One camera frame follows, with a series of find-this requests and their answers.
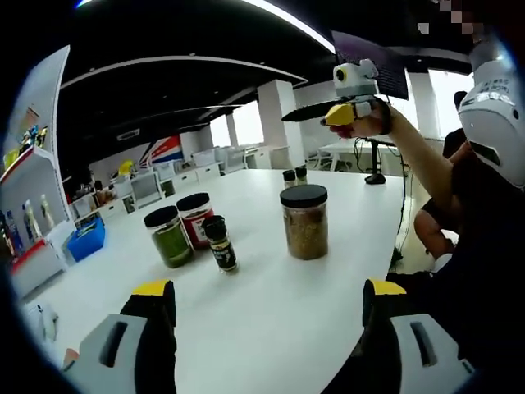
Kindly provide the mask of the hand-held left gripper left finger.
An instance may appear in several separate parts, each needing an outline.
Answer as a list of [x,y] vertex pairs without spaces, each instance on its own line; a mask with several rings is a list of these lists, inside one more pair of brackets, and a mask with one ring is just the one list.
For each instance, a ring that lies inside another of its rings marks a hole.
[[63,372],[81,393],[175,393],[175,327],[173,281],[145,283],[87,335]]

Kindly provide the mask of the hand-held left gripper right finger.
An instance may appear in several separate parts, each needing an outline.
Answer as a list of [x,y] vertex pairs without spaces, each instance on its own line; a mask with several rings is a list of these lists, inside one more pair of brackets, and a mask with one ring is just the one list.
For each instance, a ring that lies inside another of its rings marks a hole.
[[456,393],[474,374],[452,336],[393,282],[366,280],[362,325],[325,393]]

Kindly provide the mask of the person's right hand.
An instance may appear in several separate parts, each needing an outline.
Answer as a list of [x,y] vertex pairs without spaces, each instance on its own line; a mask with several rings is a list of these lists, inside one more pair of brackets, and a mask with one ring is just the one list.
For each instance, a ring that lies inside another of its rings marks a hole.
[[360,117],[354,122],[343,126],[331,126],[331,132],[340,138],[368,138],[383,133],[384,125],[389,122],[393,129],[394,122],[399,115],[397,110],[388,103],[382,101],[371,102],[372,112],[370,115]]

